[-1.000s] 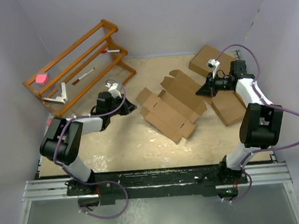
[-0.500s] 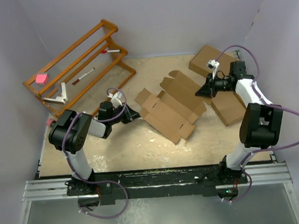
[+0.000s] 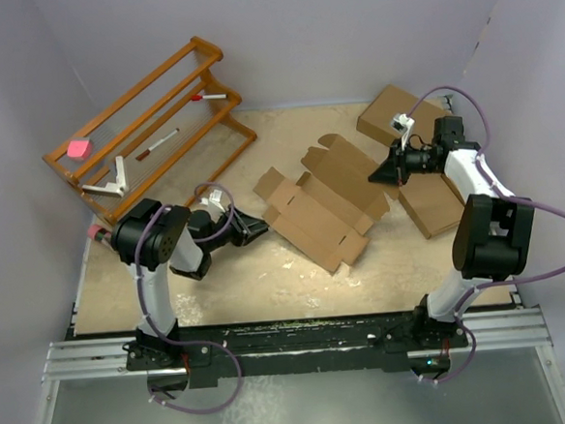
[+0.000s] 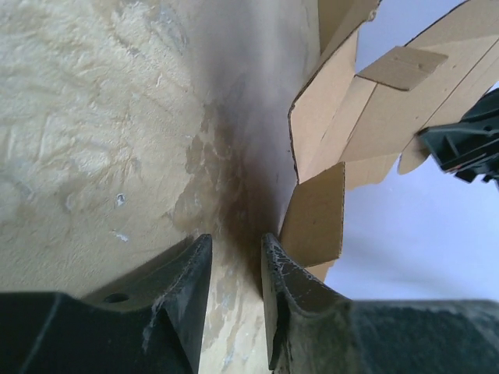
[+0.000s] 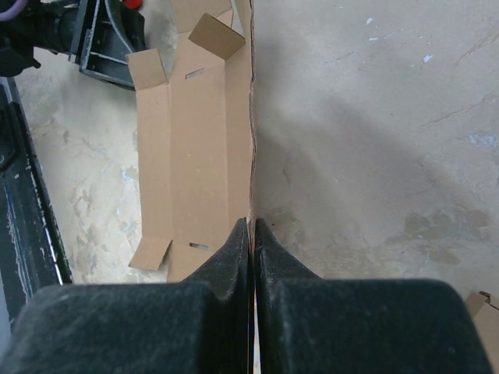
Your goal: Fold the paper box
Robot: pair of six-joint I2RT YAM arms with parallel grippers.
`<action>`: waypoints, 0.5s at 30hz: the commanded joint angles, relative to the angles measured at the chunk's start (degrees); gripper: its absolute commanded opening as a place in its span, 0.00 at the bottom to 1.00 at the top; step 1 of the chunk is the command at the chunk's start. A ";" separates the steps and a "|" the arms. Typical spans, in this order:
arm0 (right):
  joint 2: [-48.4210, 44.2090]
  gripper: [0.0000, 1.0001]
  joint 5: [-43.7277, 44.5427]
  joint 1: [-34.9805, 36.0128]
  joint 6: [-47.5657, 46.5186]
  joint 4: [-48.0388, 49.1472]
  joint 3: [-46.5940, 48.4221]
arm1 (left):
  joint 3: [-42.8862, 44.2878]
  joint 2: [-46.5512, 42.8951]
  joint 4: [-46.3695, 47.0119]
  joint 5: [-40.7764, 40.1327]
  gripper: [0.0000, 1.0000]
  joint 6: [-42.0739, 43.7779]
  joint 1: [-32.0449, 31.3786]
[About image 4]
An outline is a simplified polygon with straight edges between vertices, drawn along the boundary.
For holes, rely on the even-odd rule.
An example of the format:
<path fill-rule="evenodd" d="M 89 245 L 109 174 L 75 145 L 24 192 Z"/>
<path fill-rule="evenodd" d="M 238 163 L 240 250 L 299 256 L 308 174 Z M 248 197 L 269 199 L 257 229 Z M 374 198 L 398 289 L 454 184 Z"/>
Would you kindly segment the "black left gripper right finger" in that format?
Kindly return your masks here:
<path fill-rule="evenodd" d="M 274 373 L 495 373 L 498 304 L 354 301 L 261 241 L 268 367 Z"/>

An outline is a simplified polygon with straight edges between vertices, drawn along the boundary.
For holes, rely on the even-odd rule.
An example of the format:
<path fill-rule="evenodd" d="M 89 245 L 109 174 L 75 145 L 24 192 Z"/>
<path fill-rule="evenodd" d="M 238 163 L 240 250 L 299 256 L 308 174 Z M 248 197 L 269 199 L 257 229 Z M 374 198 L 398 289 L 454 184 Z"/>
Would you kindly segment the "cardboard box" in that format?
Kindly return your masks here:
<path fill-rule="evenodd" d="M 495 1 L 320 1 L 320 60 L 288 123 L 298 184 L 288 255 L 324 279 L 345 192 L 419 167 L 419 131 L 460 121 L 498 79 Z"/>

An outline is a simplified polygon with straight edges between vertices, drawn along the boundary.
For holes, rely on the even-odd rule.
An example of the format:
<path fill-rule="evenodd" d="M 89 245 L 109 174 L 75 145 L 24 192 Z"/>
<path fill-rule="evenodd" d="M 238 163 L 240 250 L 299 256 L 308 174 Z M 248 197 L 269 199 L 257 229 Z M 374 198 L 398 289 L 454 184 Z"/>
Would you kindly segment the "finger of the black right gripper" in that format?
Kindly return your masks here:
<path fill-rule="evenodd" d="M 471 183 L 498 181 L 498 89 L 484 94 L 459 122 L 420 130 L 419 141 L 439 168 Z"/>

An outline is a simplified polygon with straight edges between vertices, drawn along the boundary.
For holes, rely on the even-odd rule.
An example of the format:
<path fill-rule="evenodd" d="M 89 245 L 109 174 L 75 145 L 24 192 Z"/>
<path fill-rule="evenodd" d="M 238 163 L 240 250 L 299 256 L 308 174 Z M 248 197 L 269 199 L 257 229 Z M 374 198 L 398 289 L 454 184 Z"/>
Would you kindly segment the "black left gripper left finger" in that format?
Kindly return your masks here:
<path fill-rule="evenodd" d="M 93 301 L 59 291 L 1 295 L 4 373 L 196 373 L 212 238 Z"/>

